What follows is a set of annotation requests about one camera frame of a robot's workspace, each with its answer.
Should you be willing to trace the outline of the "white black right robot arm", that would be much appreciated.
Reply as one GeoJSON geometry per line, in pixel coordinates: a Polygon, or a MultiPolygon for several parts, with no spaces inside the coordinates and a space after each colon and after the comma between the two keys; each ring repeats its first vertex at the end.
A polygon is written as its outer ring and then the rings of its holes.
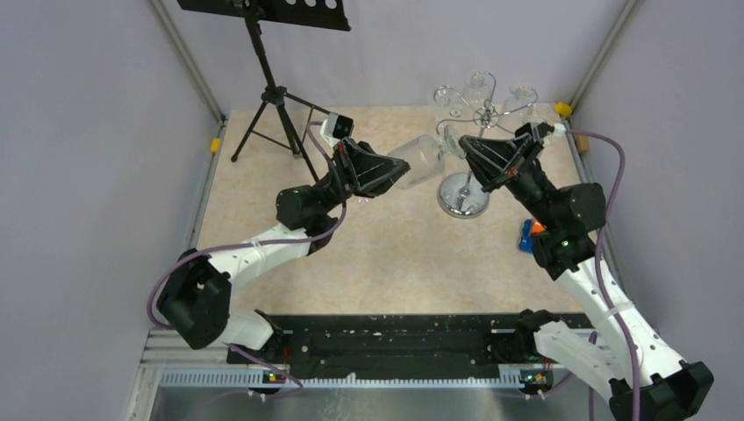
{"type": "Polygon", "coordinates": [[[617,420],[685,420],[696,416],[714,377],[670,346],[618,285],[602,252],[614,196],[598,183],[558,188],[540,163],[545,139],[563,125],[525,124],[510,139],[463,136],[458,144],[485,193],[507,189],[542,226],[533,257],[582,308],[598,346],[555,314],[526,311],[514,348],[526,361],[564,366],[608,404],[617,420]]]}

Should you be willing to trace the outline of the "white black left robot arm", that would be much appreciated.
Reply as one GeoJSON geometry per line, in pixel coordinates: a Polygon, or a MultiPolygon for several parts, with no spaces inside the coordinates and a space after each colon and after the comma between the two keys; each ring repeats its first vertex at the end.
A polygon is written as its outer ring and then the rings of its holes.
{"type": "Polygon", "coordinates": [[[237,244],[192,248],[156,283],[148,298],[152,318],[176,331],[192,349],[214,344],[242,346],[258,361],[271,362],[281,352],[280,328],[258,310],[235,310],[233,294],[268,271],[325,247],[352,196],[375,198],[386,193],[411,167],[397,157],[380,155],[366,142],[340,140],[326,160],[327,174],[312,185],[280,191],[275,200],[277,224],[237,244]]]}

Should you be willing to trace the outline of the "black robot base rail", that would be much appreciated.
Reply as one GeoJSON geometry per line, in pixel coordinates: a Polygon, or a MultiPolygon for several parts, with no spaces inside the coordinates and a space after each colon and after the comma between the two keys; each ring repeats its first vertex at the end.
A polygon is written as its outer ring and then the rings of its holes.
{"type": "Polygon", "coordinates": [[[304,386],[323,381],[487,387],[546,393],[566,383],[556,362],[520,350],[518,313],[450,315],[272,315],[280,329],[260,351],[237,346],[230,365],[251,358],[288,371],[304,386]]]}

